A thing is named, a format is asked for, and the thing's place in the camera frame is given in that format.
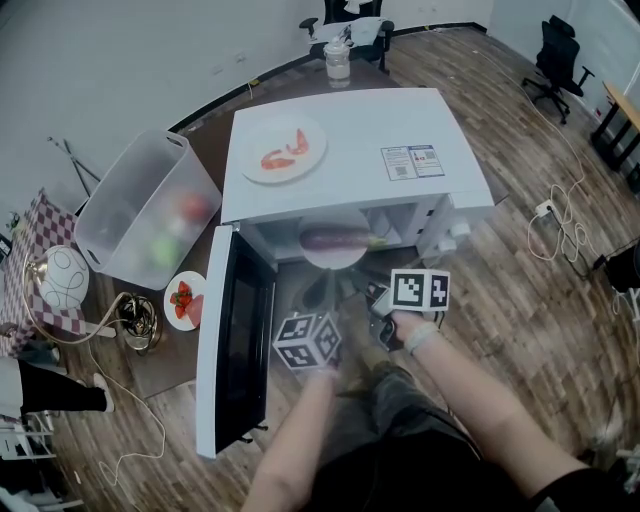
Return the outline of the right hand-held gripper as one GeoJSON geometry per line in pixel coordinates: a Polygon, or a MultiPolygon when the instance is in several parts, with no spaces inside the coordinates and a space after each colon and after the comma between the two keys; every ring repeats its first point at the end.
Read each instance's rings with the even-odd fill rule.
{"type": "Polygon", "coordinates": [[[373,338],[388,352],[400,350],[394,311],[444,313],[449,309],[451,273],[437,269],[393,269],[390,285],[374,281],[368,274],[350,269],[354,289],[367,298],[373,338]]]}

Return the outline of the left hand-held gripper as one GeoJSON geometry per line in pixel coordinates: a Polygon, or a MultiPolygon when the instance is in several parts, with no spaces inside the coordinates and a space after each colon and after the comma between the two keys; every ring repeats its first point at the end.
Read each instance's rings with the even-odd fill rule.
{"type": "MultiPolygon", "coordinates": [[[[331,280],[316,277],[302,291],[303,309],[327,309],[331,280]]],[[[273,340],[273,347],[292,371],[325,367],[341,345],[337,317],[331,312],[296,314],[285,318],[273,340]]]]}

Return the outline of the person's right hand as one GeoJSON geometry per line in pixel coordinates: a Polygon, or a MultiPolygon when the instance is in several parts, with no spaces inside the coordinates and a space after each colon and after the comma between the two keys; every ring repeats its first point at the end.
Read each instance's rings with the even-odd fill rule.
{"type": "Polygon", "coordinates": [[[408,339],[417,328],[426,323],[422,315],[410,311],[396,310],[391,317],[396,325],[396,336],[400,340],[408,339]]]}

